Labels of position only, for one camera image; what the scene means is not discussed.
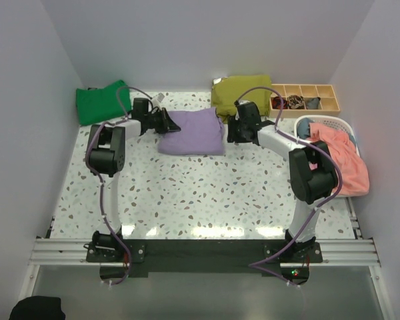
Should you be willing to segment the purple t-shirt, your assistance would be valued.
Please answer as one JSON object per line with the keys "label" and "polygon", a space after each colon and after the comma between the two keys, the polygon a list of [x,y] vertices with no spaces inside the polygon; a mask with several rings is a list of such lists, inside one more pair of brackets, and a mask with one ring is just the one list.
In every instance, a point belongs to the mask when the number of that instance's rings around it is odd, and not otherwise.
{"label": "purple t-shirt", "polygon": [[158,152],[166,155],[223,155],[225,126],[210,107],[198,111],[170,111],[181,130],[160,138]]}

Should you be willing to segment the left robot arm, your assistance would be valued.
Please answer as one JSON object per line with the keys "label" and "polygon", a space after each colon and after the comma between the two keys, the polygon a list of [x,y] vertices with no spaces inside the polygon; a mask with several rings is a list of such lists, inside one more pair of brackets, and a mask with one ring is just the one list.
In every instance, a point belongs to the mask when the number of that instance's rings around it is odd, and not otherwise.
{"label": "left robot arm", "polygon": [[135,98],[127,116],[114,123],[106,121],[91,126],[85,164],[99,178],[99,208],[106,230],[110,233],[121,231],[118,185],[125,165],[126,140],[138,138],[150,129],[158,134],[181,130],[166,108],[161,106],[164,98],[162,93],[152,99]]}

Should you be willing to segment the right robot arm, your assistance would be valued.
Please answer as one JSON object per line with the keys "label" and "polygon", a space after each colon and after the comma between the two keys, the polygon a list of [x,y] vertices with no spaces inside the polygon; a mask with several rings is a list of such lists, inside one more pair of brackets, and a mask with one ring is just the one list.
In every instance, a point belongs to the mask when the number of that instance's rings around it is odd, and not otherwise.
{"label": "right robot arm", "polygon": [[326,142],[309,142],[262,120],[255,103],[236,102],[236,115],[227,122],[229,143],[253,143],[269,149],[289,162],[289,182],[296,198],[292,222],[286,231],[285,257],[298,262],[307,254],[305,243],[315,238],[319,207],[332,198],[340,170]]}

